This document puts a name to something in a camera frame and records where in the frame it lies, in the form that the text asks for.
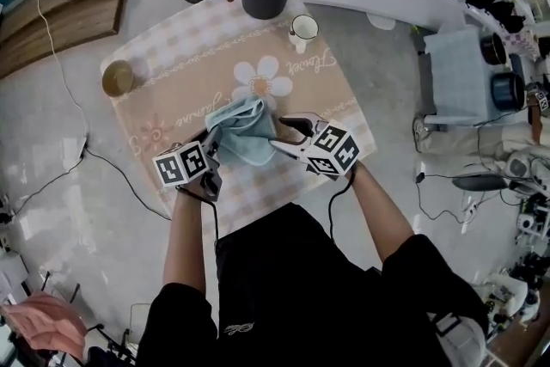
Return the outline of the person's black clothing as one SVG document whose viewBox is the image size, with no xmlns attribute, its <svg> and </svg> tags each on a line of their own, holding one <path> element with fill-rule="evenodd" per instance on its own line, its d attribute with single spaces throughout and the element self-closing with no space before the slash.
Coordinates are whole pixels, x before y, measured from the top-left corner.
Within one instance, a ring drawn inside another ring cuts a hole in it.
<svg viewBox="0 0 550 367">
<path fill-rule="evenodd" d="M 443 344 L 488 330 L 480 297 L 426 236 L 364 270 L 295 204 L 220 239 L 217 277 L 217 320 L 197 289 L 160 290 L 136 367 L 451 367 Z"/>
</svg>

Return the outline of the light blue towel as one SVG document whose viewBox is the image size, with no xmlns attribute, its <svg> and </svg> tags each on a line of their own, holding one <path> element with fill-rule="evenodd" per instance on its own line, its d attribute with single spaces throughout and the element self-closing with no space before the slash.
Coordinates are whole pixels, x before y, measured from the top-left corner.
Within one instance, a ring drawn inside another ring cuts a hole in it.
<svg viewBox="0 0 550 367">
<path fill-rule="evenodd" d="M 271 109 L 258 96 L 232 101 L 205 116 L 208 132 L 221 130 L 218 161 L 225 166 L 264 166 L 275 155 L 269 141 L 277 135 Z"/>
</svg>

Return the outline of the pink cloth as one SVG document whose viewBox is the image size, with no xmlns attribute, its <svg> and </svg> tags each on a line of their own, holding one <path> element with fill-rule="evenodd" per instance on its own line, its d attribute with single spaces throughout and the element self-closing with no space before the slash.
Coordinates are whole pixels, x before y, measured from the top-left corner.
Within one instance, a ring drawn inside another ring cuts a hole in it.
<svg viewBox="0 0 550 367">
<path fill-rule="evenodd" d="M 64 352 L 84 361 L 88 331 L 64 299 L 37 291 L 22 303 L 0 306 L 0 315 L 35 351 Z"/>
</svg>

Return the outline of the black pot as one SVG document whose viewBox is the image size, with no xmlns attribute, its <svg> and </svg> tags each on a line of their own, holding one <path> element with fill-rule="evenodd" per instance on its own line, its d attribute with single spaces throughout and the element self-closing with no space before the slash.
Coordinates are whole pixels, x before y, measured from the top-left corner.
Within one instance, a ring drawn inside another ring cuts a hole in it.
<svg viewBox="0 0 550 367">
<path fill-rule="evenodd" d="M 496 33 L 488 34 L 480 39 L 482 58 L 491 66 L 506 65 L 508 52 L 500 36 Z"/>
</svg>

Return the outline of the person's right forearm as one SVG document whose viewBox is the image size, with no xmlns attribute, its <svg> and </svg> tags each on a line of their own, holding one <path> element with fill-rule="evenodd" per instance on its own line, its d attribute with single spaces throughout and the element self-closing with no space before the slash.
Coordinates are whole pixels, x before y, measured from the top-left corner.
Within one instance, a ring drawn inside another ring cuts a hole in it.
<svg viewBox="0 0 550 367">
<path fill-rule="evenodd" d="M 354 177 L 349 174 L 349 182 L 352 182 L 351 187 L 364 214 L 377 254 L 384 263 L 414 236 L 412 226 L 360 161 L 355 163 L 353 171 Z"/>
</svg>

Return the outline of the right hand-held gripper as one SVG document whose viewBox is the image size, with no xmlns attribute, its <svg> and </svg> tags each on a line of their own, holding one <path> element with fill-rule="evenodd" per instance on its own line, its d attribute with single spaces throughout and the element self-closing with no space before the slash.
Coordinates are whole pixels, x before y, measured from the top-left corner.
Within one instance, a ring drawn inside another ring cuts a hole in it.
<svg viewBox="0 0 550 367">
<path fill-rule="evenodd" d="M 301 141 L 270 139 L 269 144 L 278 152 L 292 158 L 303 159 L 317 174 L 331 179 L 346 175 L 358 160 L 361 149 L 352 132 L 336 120 L 330 120 L 318 132 L 322 117 L 316 113 L 288 113 L 280 116 L 283 125 L 299 131 Z"/>
</svg>

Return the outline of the person's left forearm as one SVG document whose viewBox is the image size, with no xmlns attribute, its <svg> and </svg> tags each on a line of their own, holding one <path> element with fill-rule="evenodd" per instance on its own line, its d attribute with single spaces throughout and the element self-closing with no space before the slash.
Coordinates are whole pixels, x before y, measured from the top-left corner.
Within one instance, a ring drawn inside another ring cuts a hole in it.
<svg viewBox="0 0 550 367">
<path fill-rule="evenodd" d="M 163 268 L 164 284 L 184 284 L 206 293 L 201 202 L 178 193 Z"/>
</svg>

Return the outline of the white enamel mug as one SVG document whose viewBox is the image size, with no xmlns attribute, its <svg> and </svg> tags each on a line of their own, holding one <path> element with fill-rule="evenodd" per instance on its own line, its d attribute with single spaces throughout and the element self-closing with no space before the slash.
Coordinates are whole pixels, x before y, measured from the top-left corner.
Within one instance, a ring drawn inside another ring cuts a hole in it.
<svg viewBox="0 0 550 367">
<path fill-rule="evenodd" d="M 298 54 L 304 54 L 309 42 L 319 34 L 319 25 L 310 15 L 298 15 L 290 23 L 288 37 Z"/>
</svg>

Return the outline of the dark blue pot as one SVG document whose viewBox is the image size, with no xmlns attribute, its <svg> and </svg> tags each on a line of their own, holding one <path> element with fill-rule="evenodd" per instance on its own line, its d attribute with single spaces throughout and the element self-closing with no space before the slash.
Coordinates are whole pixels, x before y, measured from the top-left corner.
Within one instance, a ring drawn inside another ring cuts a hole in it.
<svg viewBox="0 0 550 367">
<path fill-rule="evenodd" d="M 523 78 L 515 72 L 495 74 L 491 79 L 491 94 L 497 110 L 520 111 L 525 101 Z"/>
</svg>

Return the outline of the tan bowl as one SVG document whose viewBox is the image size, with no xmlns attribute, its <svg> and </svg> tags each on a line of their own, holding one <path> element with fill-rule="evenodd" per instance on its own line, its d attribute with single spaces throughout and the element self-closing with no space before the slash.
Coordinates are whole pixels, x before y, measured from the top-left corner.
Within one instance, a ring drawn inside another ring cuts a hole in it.
<svg viewBox="0 0 550 367">
<path fill-rule="evenodd" d="M 107 96 L 117 98 L 131 91 L 133 82 L 131 65 L 125 60 L 115 60 L 104 70 L 101 85 Z"/>
</svg>

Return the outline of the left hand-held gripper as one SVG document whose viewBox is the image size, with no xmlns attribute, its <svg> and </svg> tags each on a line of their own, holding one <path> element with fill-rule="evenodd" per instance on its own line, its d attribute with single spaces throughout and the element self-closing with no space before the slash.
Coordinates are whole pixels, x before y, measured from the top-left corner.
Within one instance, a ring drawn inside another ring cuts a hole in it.
<svg viewBox="0 0 550 367">
<path fill-rule="evenodd" d="M 201 131 L 184 142 L 175 142 L 152 159 L 162 186 L 193 193 L 216 202 L 222 187 L 216 155 L 223 137 L 219 126 Z"/>
</svg>

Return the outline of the floral beige tablecloth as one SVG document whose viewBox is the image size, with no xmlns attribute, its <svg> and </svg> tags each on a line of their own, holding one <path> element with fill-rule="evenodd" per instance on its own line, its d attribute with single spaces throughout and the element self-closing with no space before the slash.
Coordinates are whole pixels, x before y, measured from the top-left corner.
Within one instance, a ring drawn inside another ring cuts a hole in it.
<svg viewBox="0 0 550 367">
<path fill-rule="evenodd" d="M 302 0 L 288 0 L 278 17 L 262 21 L 248 15 L 241 0 L 204 0 L 104 59 L 104 65 L 126 61 L 137 78 L 113 107 L 165 211 L 172 210 L 175 192 L 162 185 L 154 157 L 202 131 L 208 113 L 251 93 L 263 97 L 276 116 L 313 112 L 337 120 L 353 132 L 360 156 L 376 150 L 326 41 L 316 37 L 304 53 L 290 43 L 290 23 L 306 11 Z"/>
</svg>

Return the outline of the wooden pallet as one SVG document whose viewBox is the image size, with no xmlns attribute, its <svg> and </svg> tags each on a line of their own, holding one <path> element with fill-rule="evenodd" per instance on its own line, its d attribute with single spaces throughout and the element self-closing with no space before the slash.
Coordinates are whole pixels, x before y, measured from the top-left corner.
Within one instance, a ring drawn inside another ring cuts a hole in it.
<svg viewBox="0 0 550 367">
<path fill-rule="evenodd" d="M 125 0 L 25 0 L 0 21 L 0 78 L 119 32 Z"/>
</svg>

